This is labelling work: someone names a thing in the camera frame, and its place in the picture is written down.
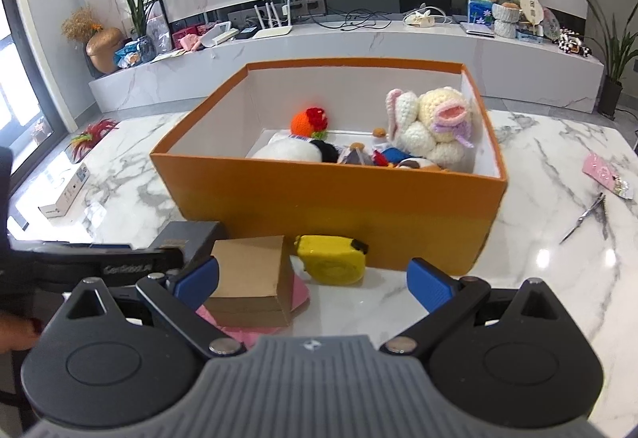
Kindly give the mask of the person left hand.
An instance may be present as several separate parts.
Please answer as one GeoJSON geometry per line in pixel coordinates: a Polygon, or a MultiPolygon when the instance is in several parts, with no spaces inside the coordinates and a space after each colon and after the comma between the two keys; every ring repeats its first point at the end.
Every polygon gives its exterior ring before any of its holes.
{"type": "Polygon", "coordinates": [[[0,315],[0,354],[28,351],[39,340],[43,323],[39,319],[18,317],[2,312],[0,315]]]}

